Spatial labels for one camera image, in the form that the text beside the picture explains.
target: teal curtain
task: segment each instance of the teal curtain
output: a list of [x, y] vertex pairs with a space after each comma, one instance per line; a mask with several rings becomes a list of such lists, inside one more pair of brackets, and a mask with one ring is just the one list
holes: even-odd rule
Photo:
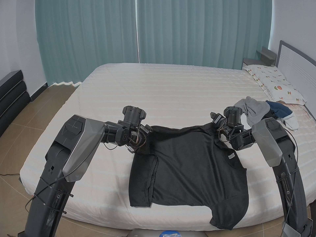
[[241, 69], [268, 47], [272, 0], [137, 0], [139, 59]]
[[35, 0], [48, 84], [83, 81], [105, 63], [138, 62], [135, 0]]

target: white pillow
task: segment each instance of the white pillow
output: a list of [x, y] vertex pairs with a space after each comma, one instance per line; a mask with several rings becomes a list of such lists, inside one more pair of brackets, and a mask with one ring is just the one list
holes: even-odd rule
[[248, 65], [246, 71], [262, 87], [270, 101], [284, 102], [286, 104], [304, 105], [305, 100], [297, 89], [293, 88], [285, 76], [277, 67], [266, 67], [262, 65]]

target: bed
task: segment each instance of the bed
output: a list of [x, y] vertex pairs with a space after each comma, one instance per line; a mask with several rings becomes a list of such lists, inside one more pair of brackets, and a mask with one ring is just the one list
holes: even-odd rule
[[[282, 47], [278, 54], [285, 76], [295, 64], [291, 59], [293, 54], [290, 52], [289, 57], [286, 51]], [[222, 113], [246, 96], [260, 101], [268, 99], [252, 76], [243, 70], [161, 64], [102, 65], [76, 89], [38, 139], [21, 169], [22, 183], [29, 194], [34, 193], [45, 165], [44, 156], [64, 122], [73, 114], [117, 122], [123, 118], [123, 107], [133, 105], [147, 112], [143, 124], [182, 128], [209, 123], [210, 112]], [[289, 107], [300, 126], [293, 134], [299, 147], [298, 165], [308, 204], [316, 199], [316, 123], [304, 106]], [[316, 110], [314, 103], [310, 107]], [[282, 216], [274, 173], [258, 146], [237, 154], [247, 168], [249, 207], [235, 228]], [[69, 198], [65, 207], [66, 217], [122, 229], [217, 229], [209, 223], [212, 212], [205, 206], [130, 207], [128, 182], [132, 160], [133, 154], [125, 147], [109, 151], [100, 144], [86, 174], [73, 188], [74, 197]]]

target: floor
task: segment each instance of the floor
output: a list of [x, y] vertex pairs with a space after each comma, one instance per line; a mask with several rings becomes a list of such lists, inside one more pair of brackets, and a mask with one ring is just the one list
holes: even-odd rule
[[[29, 103], [0, 137], [0, 173], [19, 173], [32, 147], [53, 116], [76, 88], [53, 85]], [[0, 176], [0, 237], [15, 236], [23, 231], [27, 219], [24, 206], [31, 198], [18, 176]], [[282, 230], [283, 218], [251, 227], [206, 232], [209, 237], [274, 237]], [[66, 217], [60, 220], [56, 237], [126, 236], [130, 231], [101, 227]]]

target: headboard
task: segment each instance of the headboard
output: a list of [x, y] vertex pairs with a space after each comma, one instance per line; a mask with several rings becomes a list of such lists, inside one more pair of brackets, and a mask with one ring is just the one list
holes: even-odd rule
[[305, 107], [315, 119], [316, 61], [281, 40], [276, 66], [286, 79], [302, 94], [306, 101]]

